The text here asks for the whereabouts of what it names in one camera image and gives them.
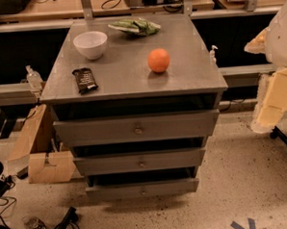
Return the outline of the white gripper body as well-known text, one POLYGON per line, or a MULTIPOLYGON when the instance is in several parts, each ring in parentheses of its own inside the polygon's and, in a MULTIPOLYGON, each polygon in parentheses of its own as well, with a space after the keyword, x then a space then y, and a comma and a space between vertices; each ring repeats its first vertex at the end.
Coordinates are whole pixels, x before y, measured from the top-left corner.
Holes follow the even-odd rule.
POLYGON ((262 74, 257 92, 251 130, 257 134, 270 132, 287 111, 287 67, 273 75, 262 74))

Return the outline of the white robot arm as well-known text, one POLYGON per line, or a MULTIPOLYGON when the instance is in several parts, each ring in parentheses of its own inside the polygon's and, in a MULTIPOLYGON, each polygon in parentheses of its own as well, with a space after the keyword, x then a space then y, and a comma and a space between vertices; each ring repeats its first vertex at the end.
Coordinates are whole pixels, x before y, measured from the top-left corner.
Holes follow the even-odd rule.
POLYGON ((257 105, 251 130, 257 134, 271 131, 287 111, 287 1, 267 28, 248 42, 245 51, 266 56, 277 69, 272 75, 262 74, 258 83, 257 105))

